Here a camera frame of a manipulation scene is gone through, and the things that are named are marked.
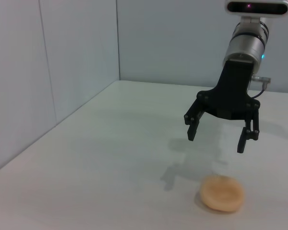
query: silver cylindrical joint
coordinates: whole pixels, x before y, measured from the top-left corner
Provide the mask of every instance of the silver cylindrical joint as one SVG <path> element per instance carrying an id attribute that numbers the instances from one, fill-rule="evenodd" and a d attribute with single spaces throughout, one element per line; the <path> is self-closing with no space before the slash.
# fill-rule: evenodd
<path id="1" fill-rule="evenodd" d="M 239 23 L 229 43 L 223 65 L 227 60 L 252 62 L 254 63 L 253 72 L 257 73 L 268 37 L 267 26 L 259 20 L 258 22 Z"/>

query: food item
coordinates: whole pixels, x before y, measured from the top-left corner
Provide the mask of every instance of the food item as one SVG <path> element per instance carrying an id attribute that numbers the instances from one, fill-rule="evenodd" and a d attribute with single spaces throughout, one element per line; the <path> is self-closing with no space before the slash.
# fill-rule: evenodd
<path id="1" fill-rule="evenodd" d="M 244 190 L 238 181 L 220 175 L 211 175 L 203 180 L 200 196 L 209 208 L 224 212 L 235 212 L 244 202 Z"/>

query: cable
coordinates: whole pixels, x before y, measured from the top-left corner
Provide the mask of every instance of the cable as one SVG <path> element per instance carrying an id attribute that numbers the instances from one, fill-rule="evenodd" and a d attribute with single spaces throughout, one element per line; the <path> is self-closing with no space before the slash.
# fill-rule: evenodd
<path id="1" fill-rule="evenodd" d="M 261 94 L 263 94 L 264 90 L 261 90 L 261 92 L 259 94 L 257 94 L 256 96 L 252 97 L 253 99 L 259 97 Z"/>

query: white table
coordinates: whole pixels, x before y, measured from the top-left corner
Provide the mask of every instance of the white table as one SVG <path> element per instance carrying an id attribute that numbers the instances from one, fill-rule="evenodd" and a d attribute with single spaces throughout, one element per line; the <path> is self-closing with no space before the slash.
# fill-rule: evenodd
<path id="1" fill-rule="evenodd" d="M 204 114 L 187 140 L 204 89 L 110 85 L 0 170 L 0 230 L 288 230 L 288 94 L 260 97 L 259 140 L 238 154 L 242 121 Z M 245 187 L 238 213 L 199 202 L 212 173 Z"/>

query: white wall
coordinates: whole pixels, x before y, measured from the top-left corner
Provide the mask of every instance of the white wall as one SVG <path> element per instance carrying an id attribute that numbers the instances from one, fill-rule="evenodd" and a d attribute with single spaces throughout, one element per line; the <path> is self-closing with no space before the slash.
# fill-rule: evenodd
<path id="1" fill-rule="evenodd" d="M 119 79 L 115 0 L 41 0 L 57 121 Z"/>
<path id="2" fill-rule="evenodd" d="M 0 167 L 56 124 L 37 0 L 0 0 Z"/>
<path id="3" fill-rule="evenodd" d="M 0 0 L 0 167 L 119 79 L 116 23 L 115 0 Z"/>
<path id="4" fill-rule="evenodd" d="M 118 21 L 122 80 L 215 86 L 239 18 L 224 0 L 118 0 Z M 288 17 L 270 31 L 258 75 L 288 92 Z"/>

